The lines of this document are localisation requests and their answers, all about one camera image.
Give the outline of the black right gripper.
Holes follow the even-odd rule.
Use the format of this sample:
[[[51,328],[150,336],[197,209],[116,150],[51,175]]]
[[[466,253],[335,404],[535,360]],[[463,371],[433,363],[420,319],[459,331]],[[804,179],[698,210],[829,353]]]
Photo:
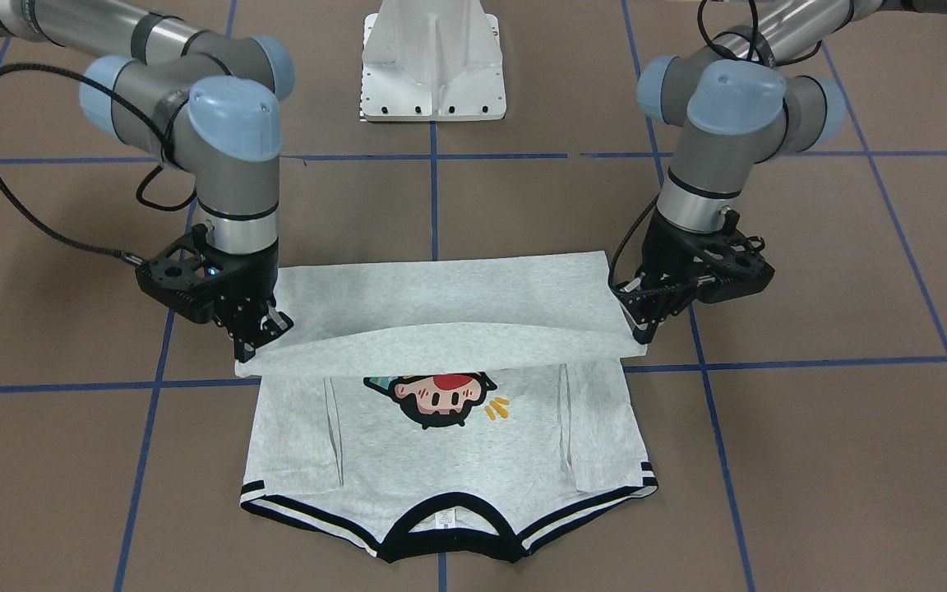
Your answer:
[[[215,320],[232,330],[233,356],[240,363],[294,327],[275,307],[277,243],[248,254],[213,246],[210,230],[196,224],[164,251],[136,267],[146,295],[198,325]]]

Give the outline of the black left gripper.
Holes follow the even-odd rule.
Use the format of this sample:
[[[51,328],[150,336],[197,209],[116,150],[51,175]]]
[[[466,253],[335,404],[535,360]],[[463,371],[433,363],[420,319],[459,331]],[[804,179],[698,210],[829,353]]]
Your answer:
[[[651,344],[658,326],[692,301],[721,303],[757,294],[770,284],[775,269],[760,255],[765,241],[745,236],[737,228],[739,221],[740,214],[729,210],[721,229],[699,234],[653,214],[641,248],[641,280],[613,285],[613,296],[634,322],[632,336],[639,344]]]

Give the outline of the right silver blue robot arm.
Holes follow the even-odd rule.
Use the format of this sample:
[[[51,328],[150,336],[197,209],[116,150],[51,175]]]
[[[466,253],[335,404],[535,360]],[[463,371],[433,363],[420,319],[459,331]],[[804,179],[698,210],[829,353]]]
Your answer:
[[[179,16],[124,1],[0,1],[0,38],[93,56],[84,74],[38,63],[0,67],[52,72],[79,83],[84,116],[124,145],[155,157],[155,171],[194,177],[182,207],[194,224],[150,258],[90,246],[53,231],[0,191],[45,235],[134,266],[146,295],[198,325],[223,327],[234,359],[251,360],[293,320],[277,311],[279,102],[293,93],[289,53],[267,36],[233,39]]]

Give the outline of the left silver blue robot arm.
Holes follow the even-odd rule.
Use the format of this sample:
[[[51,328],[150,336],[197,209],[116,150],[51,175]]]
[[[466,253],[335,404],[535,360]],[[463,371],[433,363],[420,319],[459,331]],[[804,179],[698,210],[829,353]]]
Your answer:
[[[636,87],[642,112],[680,128],[646,225],[641,265],[612,292],[650,344],[666,319],[695,301],[762,292],[774,277],[764,240],[739,229],[737,200],[753,166],[834,137],[846,106],[832,80],[786,77],[782,67],[815,55],[827,36],[880,10],[880,1],[778,1],[748,22],[704,36],[686,57],[647,64]]]

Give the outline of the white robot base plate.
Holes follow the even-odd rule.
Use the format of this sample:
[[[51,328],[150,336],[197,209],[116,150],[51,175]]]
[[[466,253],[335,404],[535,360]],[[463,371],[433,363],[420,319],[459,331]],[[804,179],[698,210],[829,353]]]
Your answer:
[[[365,16],[365,123],[480,123],[505,117],[497,17],[480,1],[383,1]]]

